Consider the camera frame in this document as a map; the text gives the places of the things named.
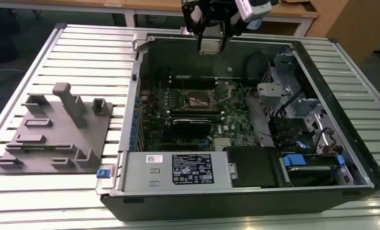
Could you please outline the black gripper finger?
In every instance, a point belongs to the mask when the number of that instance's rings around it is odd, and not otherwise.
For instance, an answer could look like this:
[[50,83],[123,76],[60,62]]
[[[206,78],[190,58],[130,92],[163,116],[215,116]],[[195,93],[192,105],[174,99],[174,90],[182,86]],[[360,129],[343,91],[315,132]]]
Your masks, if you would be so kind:
[[231,18],[227,18],[220,23],[222,38],[220,38],[220,52],[224,51],[227,41],[234,36],[240,36],[243,33],[243,18],[239,13],[236,13]]
[[186,28],[198,39],[198,51],[202,48],[203,34],[206,31],[207,1],[183,0],[182,10],[184,15]]

